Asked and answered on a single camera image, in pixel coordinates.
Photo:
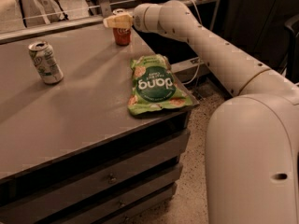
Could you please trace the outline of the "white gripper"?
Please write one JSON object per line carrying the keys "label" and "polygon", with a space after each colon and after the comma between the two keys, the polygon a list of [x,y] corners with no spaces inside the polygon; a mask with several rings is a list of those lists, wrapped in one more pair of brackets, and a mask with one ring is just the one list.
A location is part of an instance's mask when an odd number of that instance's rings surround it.
{"label": "white gripper", "polygon": [[142,4],[134,9],[133,17],[127,13],[119,13],[104,18],[103,24],[106,28],[130,29],[132,25],[139,32],[160,33],[162,31],[159,23],[160,10],[162,6],[157,4]]}

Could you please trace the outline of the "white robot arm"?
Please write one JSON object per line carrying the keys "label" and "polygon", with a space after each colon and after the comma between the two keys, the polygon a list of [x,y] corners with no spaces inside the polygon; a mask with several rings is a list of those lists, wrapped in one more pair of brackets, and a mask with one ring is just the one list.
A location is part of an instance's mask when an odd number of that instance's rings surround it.
{"label": "white robot arm", "polygon": [[206,132],[209,224],[299,224],[299,88],[177,0],[143,4],[104,24],[187,43],[231,94]]}

